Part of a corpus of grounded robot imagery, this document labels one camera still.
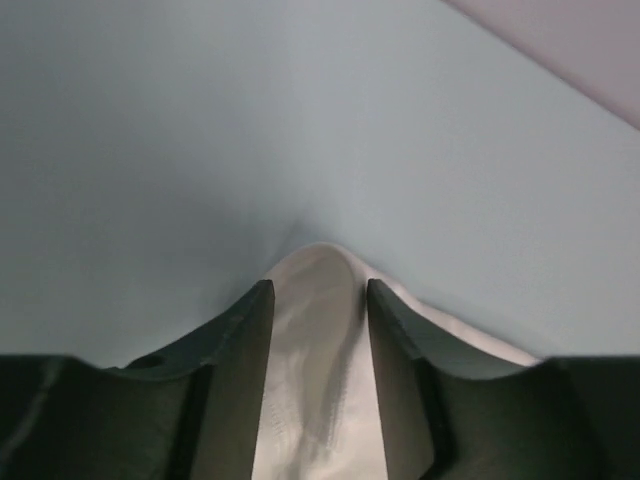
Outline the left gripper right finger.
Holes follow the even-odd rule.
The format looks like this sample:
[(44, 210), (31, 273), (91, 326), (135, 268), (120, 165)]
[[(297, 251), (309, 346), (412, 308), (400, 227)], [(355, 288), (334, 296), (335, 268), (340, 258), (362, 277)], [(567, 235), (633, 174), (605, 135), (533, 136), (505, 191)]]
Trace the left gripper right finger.
[(635, 479), (639, 360), (503, 360), (418, 314), (383, 281), (366, 289), (392, 479)]

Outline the white printed t shirt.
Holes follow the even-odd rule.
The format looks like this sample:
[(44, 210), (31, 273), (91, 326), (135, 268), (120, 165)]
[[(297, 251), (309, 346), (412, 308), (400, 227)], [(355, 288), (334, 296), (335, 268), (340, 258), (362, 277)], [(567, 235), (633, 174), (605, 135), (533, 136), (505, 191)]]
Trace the white printed t shirt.
[(452, 456), (436, 375), (386, 322), (379, 272), (318, 243), (268, 273), (275, 313), (252, 475), (423, 479)]

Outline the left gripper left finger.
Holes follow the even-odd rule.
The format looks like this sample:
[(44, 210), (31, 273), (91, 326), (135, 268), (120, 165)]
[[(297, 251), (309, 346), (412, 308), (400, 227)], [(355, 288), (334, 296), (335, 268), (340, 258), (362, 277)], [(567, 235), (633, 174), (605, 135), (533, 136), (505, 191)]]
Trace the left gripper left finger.
[(274, 319), (257, 282), (228, 310), (123, 368), (1, 359), (5, 479), (248, 479)]

